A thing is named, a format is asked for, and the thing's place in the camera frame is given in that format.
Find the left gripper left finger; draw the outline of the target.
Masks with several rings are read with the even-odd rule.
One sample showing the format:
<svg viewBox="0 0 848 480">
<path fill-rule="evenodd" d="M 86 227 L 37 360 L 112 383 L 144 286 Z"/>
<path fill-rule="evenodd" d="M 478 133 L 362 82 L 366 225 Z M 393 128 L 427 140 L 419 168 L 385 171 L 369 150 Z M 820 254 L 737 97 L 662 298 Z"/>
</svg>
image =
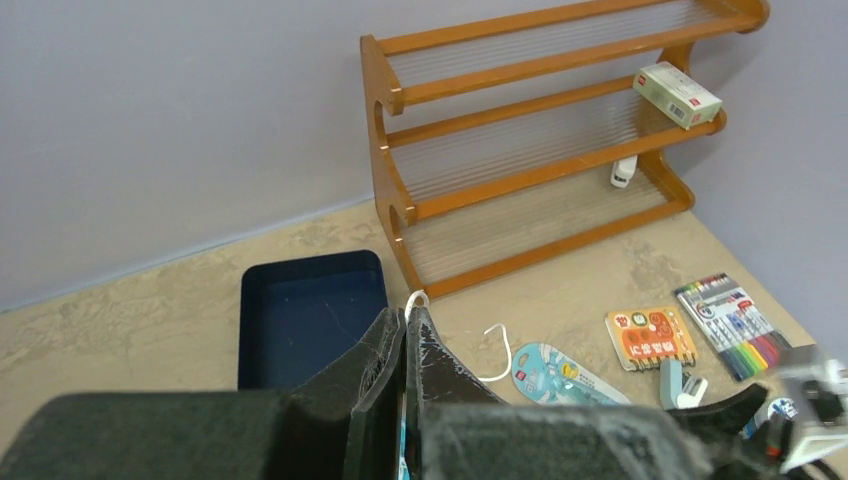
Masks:
<svg viewBox="0 0 848 480">
<path fill-rule="evenodd" d="M 291 392 L 79 393 L 43 405 L 5 479 L 393 479 L 400 312 Z"/>
</svg>

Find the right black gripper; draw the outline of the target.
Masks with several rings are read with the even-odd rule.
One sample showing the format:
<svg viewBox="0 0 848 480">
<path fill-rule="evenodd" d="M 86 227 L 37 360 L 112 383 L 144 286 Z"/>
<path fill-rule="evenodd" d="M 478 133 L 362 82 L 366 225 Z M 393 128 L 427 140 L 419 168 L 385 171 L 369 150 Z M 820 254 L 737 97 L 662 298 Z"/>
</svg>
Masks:
<svg viewBox="0 0 848 480">
<path fill-rule="evenodd" d="M 794 420 L 764 421 L 748 437 L 745 425 L 766 405 L 769 390 L 753 383 L 735 395 L 709 405 L 672 409 L 667 414 L 699 441 L 697 452 L 707 454 L 710 471 L 701 479 L 840 479 L 826 461 L 815 459 L 779 471 L 789 458 L 790 436 L 800 430 Z"/>
</svg>

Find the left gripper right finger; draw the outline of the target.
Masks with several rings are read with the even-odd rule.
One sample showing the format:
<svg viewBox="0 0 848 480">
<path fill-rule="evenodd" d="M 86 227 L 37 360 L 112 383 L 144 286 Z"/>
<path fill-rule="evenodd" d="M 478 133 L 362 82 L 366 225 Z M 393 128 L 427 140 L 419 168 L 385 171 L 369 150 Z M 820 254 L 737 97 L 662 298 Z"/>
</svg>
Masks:
<svg viewBox="0 0 848 480">
<path fill-rule="evenodd" d="M 707 479 L 709 448 L 636 405 L 509 405 L 442 344 L 429 311 L 405 313 L 405 460 L 414 479 Z"/>
</svg>

